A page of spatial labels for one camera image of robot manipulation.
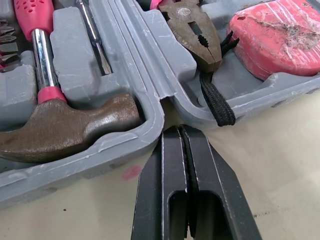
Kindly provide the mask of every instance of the tape measure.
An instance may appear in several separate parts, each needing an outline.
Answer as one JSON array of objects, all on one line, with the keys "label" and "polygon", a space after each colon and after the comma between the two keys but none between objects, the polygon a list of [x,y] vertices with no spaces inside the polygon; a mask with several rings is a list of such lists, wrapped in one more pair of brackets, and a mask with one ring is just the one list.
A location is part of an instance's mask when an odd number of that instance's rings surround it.
[{"label": "tape measure", "polygon": [[305,0],[275,0],[241,10],[231,19],[230,31],[233,39],[240,38],[236,56],[263,81],[279,72],[320,72],[320,14]]}]

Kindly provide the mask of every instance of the metal shaft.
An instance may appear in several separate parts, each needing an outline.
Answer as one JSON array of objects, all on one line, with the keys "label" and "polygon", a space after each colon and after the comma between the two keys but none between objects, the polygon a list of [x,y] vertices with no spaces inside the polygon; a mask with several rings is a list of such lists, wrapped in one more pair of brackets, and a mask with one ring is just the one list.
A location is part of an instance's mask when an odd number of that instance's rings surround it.
[{"label": "metal shaft", "polygon": [[54,69],[54,57],[48,34],[35,29],[32,32],[32,45],[36,69],[38,90],[46,87],[59,87],[59,82]]},{"label": "metal shaft", "polygon": [[88,4],[84,0],[75,0],[75,4],[80,10],[81,15],[84,19],[86,31],[90,38],[91,44],[97,48],[97,51],[99,54],[99,60],[101,63],[101,68],[103,69],[103,74],[105,75],[111,74],[112,71],[105,57],[99,32],[97,30],[95,21],[93,20],[92,13],[91,13],[91,10],[89,9]]}]

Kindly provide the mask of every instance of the gray plastic tray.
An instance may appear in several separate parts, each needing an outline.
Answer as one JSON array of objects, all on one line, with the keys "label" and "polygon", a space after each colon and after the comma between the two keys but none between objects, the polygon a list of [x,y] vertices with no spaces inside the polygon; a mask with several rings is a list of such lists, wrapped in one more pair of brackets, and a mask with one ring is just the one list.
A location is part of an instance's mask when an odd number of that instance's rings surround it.
[{"label": "gray plastic tray", "polygon": [[[234,13],[259,2],[207,0],[202,9],[223,39]],[[101,76],[80,12],[70,7],[73,0],[54,3],[58,9],[50,36],[54,67],[71,106],[92,109],[117,93],[128,92],[139,102],[145,122],[127,132],[109,133],[86,151],[55,162],[32,165],[0,159],[0,208],[34,200],[82,177],[95,177],[150,150],[164,126],[161,99],[170,98],[190,126],[217,127],[201,94],[196,62],[177,42],[158,10],[144,12],[134,0],[91,0],[90,7],[113,70],[113,74]],[[12,23],[16,21],[11,0],[2,0],[0,18],[7,16]],[[23,66],[0,74],[1,131],[23,125],[36,104],[30,52],[23,52],[22,56]],[[232,51],[224,57],[212,81],[227,99],[237,121],[320,88],[318,75],[277,73],[261,82]]]}]

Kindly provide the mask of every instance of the hammer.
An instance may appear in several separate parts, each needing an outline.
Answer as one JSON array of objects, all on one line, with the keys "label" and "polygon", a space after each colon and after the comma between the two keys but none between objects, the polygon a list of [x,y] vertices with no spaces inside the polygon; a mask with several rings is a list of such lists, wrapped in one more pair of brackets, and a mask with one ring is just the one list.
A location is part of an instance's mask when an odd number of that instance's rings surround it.
[{"label": "hammer", "polygon": [[0,157],[22,163],[47,163],[86,150],[99,137],[141,123],[134,99],[120,93],[94,110],[68,106],[53,66],[49,34],[53,31],[51,0],[14,0],[17,20],[32,42],[38,105],[20,129],[0,133]]}]

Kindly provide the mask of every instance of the black cord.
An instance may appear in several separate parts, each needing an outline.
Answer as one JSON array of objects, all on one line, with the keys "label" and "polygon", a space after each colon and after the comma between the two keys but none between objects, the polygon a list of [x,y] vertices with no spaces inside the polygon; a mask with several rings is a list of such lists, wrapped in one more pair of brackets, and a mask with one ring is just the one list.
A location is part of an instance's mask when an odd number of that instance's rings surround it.
[{"label": "black cord", "polygon": [[[239,38],[230,42],[233,32],[220,44],[222,57],[231,49],[235,48],[239,42]],[[213,114],[219,127],[234,125],[236,123],[236,116],[230,105],[225,100],[224,96],[218,91],[216,86],[212,84],[212,77],[214,73],[200,72],[201,91],[204,100]]]}]

